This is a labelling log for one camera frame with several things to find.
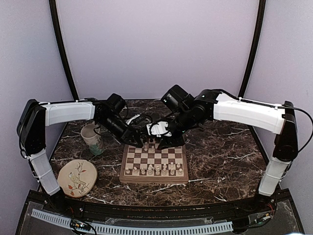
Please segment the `wooden chess board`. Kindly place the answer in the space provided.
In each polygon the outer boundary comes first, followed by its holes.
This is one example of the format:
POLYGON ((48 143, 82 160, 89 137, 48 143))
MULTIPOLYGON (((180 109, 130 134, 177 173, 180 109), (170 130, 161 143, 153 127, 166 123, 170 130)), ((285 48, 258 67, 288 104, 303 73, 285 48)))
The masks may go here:
POLYGON ((185 146, 171 147, 163 150, 158 150, 159 143, 156 141, 147 141, 143 148, 134 147, 131 145, 125 145, 122 158, 121 170, 119 180, 122 183, 134 183, 134 184, 187 184, 189 181, 186 149, 185 146), (183 176, 170 176, 169 170, 170 163, 174 163, 174 167, 177 168, 177 163, 181 163, 183 169, 183 176), (163 165, 167 165, 166 176, 162 175, 163 165), (147 175, 147 168, 149 165, 153 166, 153 174, 147 175), (160 175, 155 175, 155 167, 160 166, 160 175), (133 175, 133 167, 138 168, 138 173, 133 175), (128 167, 131 171, 130 175, 125 174, 125 168, 128 167), (146 169, 146 175, 140 175, 140 169, 144 167, 146 169))

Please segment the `white chess queen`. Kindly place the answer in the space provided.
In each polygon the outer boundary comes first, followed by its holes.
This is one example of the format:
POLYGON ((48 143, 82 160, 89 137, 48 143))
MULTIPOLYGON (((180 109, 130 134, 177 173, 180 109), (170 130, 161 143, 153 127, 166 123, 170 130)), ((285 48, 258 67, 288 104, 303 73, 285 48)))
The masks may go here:
POLYGON ((154 172, 153 166, 150 164, 147 168, 147 175, 152 175, 154 172))

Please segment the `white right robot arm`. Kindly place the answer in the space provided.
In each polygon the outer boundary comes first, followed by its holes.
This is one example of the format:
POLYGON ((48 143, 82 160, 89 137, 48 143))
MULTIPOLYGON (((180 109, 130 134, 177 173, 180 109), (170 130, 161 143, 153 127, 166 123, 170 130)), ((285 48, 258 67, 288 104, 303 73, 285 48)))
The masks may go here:
POLYGON ((184 144, 183 134, 206 121, 230 121, 255 130, 268 132, 273 137, 273 153, 268 159, 258 186, 258 195, 250 200, 250 209, 261 212, 268 205, 268 197, 298 155, 297 125, 291 102, 271 104, 236 97, 221 89, 204 89, 192 96, 179 85, 171 87, 161 98, 173 113, 174 119, 163 119, 149 128, 162 139, 160 148, 184 144))

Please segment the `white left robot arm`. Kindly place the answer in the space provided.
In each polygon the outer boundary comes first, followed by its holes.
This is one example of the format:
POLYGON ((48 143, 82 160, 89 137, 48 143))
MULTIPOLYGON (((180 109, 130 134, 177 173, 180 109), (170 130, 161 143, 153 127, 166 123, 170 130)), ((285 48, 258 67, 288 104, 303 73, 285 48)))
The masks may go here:
POLYGON ((17 125, 20 152, 29 161, 43 191, 51 197, 49 204, 56 212, 66 213, 69 203, 59 195, 63 192, 52 170, 47 151, 48 129, 72 121, 91 120, 107 129, 118 141, 142 147, 139 131, 128 125, 120 115, 125 106, 125 100, 117 94, 104 100, 87 98, 40 102, 30 99, 26 102, 17 125))

